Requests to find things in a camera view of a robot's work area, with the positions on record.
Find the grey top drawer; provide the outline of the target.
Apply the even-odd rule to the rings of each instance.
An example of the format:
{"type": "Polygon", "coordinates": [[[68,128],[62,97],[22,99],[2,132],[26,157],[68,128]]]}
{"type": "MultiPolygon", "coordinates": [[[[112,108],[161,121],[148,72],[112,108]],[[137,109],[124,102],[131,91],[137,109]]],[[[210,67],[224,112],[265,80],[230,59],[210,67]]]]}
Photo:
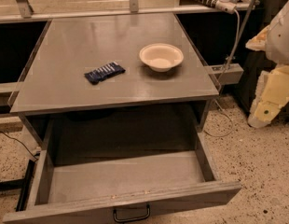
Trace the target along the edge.
{"type": "Polygon", "coordinates": [[[52,121],[27,204],[4,223],[116,224],[115,208],[160,216],[226,204],[240,188],[219,179],[187,122],[52,121]]]}

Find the white power strip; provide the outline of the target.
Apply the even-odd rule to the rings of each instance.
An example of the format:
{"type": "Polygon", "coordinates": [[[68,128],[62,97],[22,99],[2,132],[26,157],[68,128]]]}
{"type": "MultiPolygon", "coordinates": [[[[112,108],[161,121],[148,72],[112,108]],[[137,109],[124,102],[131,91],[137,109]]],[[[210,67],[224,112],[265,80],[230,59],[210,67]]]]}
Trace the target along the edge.
{"type": "Polygon", "coordinates": [[[236,11],[236,5],[231,0],[194,0],[206,7],[215,8],[224,11],[228,14],[233,14],[236,11]]]}

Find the grey cabinet desk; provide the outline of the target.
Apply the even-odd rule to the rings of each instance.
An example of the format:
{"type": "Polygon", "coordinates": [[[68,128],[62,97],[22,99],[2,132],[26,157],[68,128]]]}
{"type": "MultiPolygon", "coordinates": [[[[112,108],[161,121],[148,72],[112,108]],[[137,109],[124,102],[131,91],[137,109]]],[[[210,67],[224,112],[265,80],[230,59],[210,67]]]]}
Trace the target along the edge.
{"type": "Polygon", "coordinates": [[[37,143],[170,149],[218,90],[171,13],[54,19],[10,97],[37,143]]]}

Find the dark blue snack packet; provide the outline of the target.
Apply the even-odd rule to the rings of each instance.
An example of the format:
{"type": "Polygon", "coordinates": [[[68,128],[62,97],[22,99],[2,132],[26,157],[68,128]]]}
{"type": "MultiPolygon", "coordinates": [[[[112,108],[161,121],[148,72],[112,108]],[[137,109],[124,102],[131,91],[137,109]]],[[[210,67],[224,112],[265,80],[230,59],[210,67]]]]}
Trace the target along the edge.
{"type": "Polygon", "coordinates": [[[104,66],[96,68],[93,71],[84,74],[84,77],[92,85],[97,85],[98,83],[107,80],[110,77],[117,76],[119,74],[125,73],[126,70],[116,62],[108,63],[104,66]]]}

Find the grey metal bracket box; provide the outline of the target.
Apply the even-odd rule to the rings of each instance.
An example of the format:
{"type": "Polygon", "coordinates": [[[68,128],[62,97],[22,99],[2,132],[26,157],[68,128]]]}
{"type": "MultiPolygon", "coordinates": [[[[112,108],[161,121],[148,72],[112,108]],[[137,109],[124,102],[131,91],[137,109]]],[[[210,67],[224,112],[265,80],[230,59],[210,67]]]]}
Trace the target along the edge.
{"type": "Polygon", "coordinates": [[[223,65],[208,65],[205,69],[220,85],[238,84],[243,74],[243,69],[238,63],[232,63],[227,68],[223,65]]]}

